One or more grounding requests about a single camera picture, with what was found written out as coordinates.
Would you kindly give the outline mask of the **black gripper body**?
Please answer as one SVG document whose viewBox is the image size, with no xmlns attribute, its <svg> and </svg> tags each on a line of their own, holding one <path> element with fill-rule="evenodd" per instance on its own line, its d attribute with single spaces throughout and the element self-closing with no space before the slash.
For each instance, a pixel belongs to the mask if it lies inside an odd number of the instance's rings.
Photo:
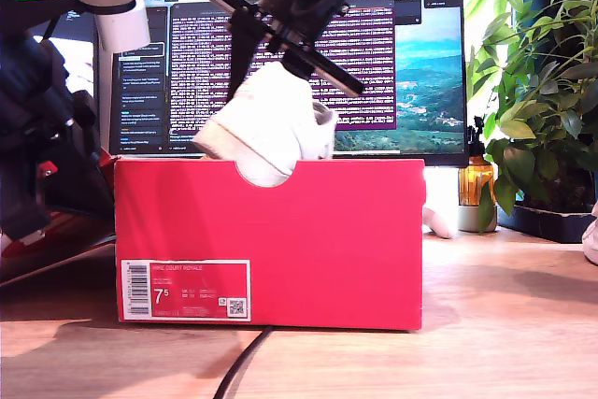
<svg viewBox="0 0 598 399">
<path fill-rule="evenodd" d="M 315 49 L 315 43 L 335 14 L 348 9 L 345 0 L 209 0 L 226 11 L 230 18 L 237 9 L 259 9 L 273 32 L 266 50 L 290 50 L 314 66 L 314 73 L 328 80 L 347 95 L 360 95 L 363 84 Z"/>
</svg>

